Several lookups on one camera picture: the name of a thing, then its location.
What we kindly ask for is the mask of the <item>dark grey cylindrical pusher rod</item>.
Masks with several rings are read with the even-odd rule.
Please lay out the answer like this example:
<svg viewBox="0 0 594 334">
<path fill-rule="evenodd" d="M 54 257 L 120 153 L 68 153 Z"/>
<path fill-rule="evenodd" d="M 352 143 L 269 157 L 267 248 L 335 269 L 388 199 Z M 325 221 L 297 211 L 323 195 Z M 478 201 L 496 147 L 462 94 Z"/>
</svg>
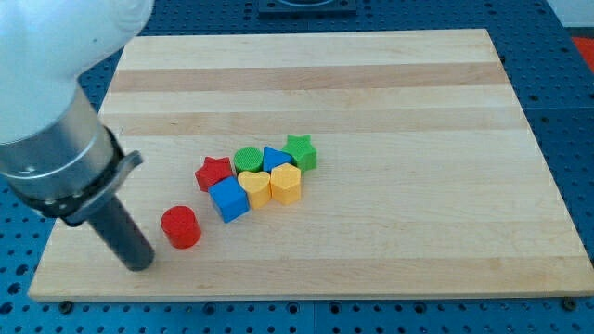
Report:
<svg viewBox="0 0 594 334">
<path fill-rule="evenodd" d="M 130 271 L 149 268 L 155 252 L 117 197 L 91 214 L 87 222 Z"/>
</svg>

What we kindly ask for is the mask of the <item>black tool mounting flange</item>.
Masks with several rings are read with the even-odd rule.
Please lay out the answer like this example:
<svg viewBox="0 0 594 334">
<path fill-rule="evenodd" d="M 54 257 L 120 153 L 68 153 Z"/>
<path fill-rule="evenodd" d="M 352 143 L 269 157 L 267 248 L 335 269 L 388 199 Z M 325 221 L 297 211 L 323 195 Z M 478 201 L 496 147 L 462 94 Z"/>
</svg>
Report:
<svg viewBox="0 0 594 334">
<path fill-rule="evenodd" d="M 144 162 L 137 150 L 125 155 L 113 132 L 107 127 L 103 127 L 103 130 L 108 134 L 114 153 L 105 169 L 87 186 L 61 198 L 36 198 L 33 191 L 49 189 L 47 182 L 39 182 L 32 190 L 23 190 L 18 188 L 18 178 L 10 177 L 10 189 L 27 206 L 44 217 L 59 218 L 69 226 L 81 225 L 109 200 L 116 199 L 116 192 L 124 180 L 134 168 Z"/>
</svg>

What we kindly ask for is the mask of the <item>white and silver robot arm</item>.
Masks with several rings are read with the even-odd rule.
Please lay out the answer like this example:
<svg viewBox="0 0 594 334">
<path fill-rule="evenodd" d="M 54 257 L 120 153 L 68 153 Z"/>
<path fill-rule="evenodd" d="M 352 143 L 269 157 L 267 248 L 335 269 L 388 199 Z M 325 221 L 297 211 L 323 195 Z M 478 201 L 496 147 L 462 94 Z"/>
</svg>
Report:
<svg viewBox="0 0 594 334">
<path fill-rule="evenodd" d="M 89 223 L 123 265 L 154 251 L 117 197 L 142 162 L 97 116 L 80 76 L 149 21 L 151 0 L 1 5 L 1 174 L 15 195 L 66 225 Z"/>
</svg>

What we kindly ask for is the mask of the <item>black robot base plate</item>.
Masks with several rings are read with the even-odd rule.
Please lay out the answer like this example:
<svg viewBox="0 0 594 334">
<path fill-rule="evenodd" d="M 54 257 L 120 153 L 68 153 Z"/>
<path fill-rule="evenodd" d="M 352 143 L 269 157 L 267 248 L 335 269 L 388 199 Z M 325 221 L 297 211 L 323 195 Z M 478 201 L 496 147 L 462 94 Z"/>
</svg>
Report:
<svg viewBox="0 0 594 334">
<path fill-rule="evenodd" d="M 257 0 L 260 16 L 354 14 L 357 0 Z"/>
</svg>

